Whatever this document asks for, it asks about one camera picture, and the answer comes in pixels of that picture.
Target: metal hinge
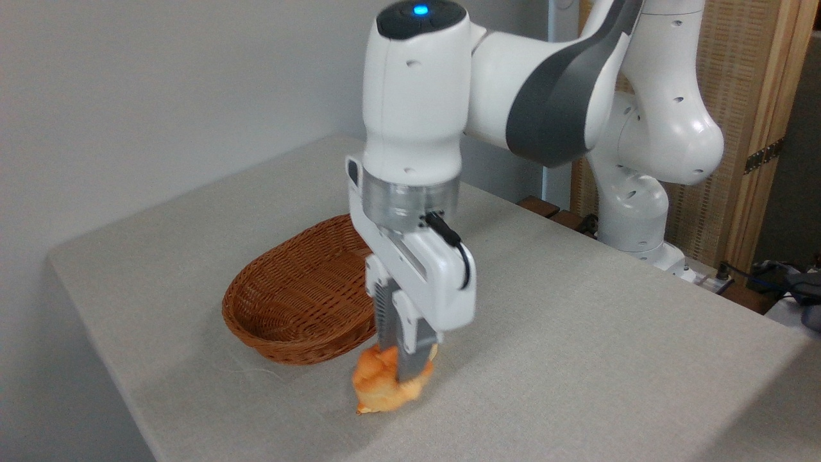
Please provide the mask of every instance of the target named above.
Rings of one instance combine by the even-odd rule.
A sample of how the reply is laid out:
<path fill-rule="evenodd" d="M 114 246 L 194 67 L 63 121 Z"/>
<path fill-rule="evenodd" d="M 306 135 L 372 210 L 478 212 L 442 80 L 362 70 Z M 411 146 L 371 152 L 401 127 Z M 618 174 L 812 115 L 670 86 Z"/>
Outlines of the metal hinge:
<path fill-rule="evenodd" d="M 775 159 L 781 154 L 781 149 L 784 146 L 784 138 L 774 142 L 772 145 L 763 148 L 758 152 L 754 152 L 747 158 L 747 165 L 744 167 L 744 174 L 748 174 L 758 167 L 766 164 L 770 160 Z"/>

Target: woven panel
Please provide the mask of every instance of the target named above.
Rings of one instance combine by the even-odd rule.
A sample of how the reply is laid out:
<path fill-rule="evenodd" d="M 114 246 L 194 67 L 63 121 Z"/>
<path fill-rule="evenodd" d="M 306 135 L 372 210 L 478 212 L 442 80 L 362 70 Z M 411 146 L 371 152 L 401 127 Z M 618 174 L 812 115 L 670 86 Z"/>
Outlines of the woven panel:
<path fill-rule="evenodd" d="M 735 190 L 749 154 L 750 125 L 773 39 L 778 2 L 708 0 L 699 39 L 697 75 L 704 103 L 722 128 L 722 163 L 695 186 L 665 185 L 670 196 L 666 239 L 709 265 L 722 259 Z M 598 199 L 586 161 L 573 168 L 571 207 L 594 213 Z"/>

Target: white wall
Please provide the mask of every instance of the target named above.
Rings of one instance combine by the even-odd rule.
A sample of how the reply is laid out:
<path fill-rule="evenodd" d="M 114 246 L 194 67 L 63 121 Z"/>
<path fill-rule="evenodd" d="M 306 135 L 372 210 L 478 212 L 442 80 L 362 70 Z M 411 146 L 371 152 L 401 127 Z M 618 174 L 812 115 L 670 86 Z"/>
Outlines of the white wall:
<path fill-rule="evenodd" d="M 388 3 L 0 0 L 0 460 L 150 460 L 46 252 L 327 134 L 363 137 L 365 39 Z M 463 4 L 544 31 L 540 1 Z M 535 166 L 465 147 L 469 182 L 538 195 Z"/>

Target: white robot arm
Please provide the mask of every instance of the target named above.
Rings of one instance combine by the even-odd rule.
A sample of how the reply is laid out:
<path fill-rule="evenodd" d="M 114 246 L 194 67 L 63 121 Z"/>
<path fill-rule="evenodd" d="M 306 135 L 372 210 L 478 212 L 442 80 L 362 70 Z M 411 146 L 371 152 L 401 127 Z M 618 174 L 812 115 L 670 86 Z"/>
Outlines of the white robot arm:
<path fill-rule="evenodd" d="M 397 379 L 416 377 L 443 332 L 470 323 L 475 262 L 446 224 L 456 212 L 463 131 L 541 164 L 601 135 L 642 0 L 600 0 L 578 40 L 487 31 L 443 0 L 383 10 L 365 58 L 361 161 L 346 159 L 351 218 L 374 254 L 366 284 Z"/>
<path fill-rule="evenodd" d="M 635 94 L 616 93 L 603 139 L 587 154 L 599 190 L 599 241 L 692 281 L 684 254 L 664 242 L 667 193 L 658 180 L 695 184 L 718 166 L 721 129 L 695 79 L 704 0 L 648 0 L 621 70 Z"/>

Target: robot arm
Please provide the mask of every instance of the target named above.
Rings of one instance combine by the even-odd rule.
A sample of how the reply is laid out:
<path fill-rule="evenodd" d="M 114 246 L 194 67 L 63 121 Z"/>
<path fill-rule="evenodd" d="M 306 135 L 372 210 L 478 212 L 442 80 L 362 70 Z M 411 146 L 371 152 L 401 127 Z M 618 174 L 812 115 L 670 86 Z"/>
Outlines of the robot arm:
<path fill-rule="evenodd" d="M 419 375 L 443 332 L 473 319 L 476 269 L 446 221 L 470 134 L 556 165 L 592 147 L 642 0 L 600 0 L 564 44 L 488 32 L 454 2 L 382 11 L 365 57 L 361 161 L 348 158 L 351 218 L 374 254 L 366 287 L 397 379 Z"/>

